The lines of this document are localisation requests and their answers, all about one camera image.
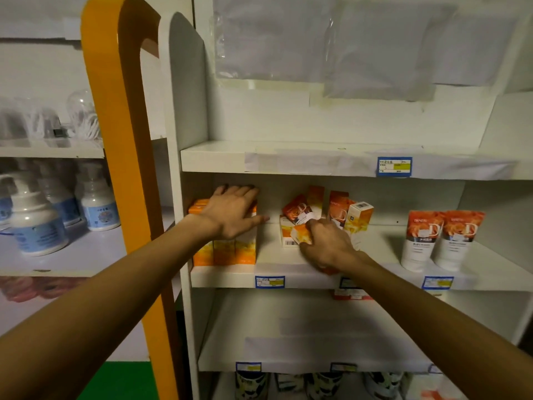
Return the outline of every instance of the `person's right hand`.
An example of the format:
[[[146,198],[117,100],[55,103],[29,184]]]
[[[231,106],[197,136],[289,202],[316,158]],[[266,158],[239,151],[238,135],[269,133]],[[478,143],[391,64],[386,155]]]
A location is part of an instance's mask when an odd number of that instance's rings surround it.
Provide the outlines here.
[[[313,219],[306,226],[313,237],[313,244],[303,242],[300,250],[309,262],[353,274],[358,265],[370,259],[363,251],[356,251],[348,234],[330,220]]]

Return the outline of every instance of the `yellow pillar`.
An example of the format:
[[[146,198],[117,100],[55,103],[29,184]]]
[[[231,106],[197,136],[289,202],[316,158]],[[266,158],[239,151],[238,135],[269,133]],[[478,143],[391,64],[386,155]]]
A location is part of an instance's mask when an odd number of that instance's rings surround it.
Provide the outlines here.
[[[82,15],[83,56],[128,253],[163,233],[140,65],[143,43],[157,53],[159,20],[144,0],[89,0]],[[170,281],[142,322],[160,400],[185,400]]]

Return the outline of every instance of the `forearm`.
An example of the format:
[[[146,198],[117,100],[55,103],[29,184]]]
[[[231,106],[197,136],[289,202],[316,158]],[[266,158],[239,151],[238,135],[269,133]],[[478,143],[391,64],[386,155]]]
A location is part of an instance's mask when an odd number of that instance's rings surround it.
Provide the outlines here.
[[[531,357],[452,306],[366,262],[354,261],[350,276],[468,398],[531,397]]]
[[[62,371],[103,348],[111,352],[210,240],[212,227],[201,216],[187,216],[0,337],[0,398],[35,396]]]

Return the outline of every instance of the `shelf label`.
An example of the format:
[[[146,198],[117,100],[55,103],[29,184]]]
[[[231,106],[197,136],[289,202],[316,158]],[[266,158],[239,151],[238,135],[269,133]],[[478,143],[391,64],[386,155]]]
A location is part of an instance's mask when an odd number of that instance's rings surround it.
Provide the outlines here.
[[[261,362],[236,362],[235,370],[241,372],[260,372]]]
[[[339,289],[361,289],[356,285],[354,281],[350,278],[343,276],[341,277],[341,283],[339,284]]]
[[[430,367],[428,368],[428,373],[432,374],[432,375],[442,375],[442,371],[435,365],[435,364],[431,364]]]
[[[258,289],[283,289],[285,276],[256,276],[255,287]]]
[[[422,289],[427,291],[447,291],[454,282],[453,276],[426,276]]]
[[[347,364],[345,362],[332,362],[330,372],[357,372],[357,365]]]
[[[413,172],[412,157],[378,157],[376,176],[410,177]]]

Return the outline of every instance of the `green floor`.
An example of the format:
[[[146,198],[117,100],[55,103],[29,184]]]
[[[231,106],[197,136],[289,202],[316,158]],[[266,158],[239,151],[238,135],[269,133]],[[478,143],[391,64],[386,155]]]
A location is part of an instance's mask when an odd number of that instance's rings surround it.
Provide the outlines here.
[[[158,400],[150,362],[106,362],[78,400]]]

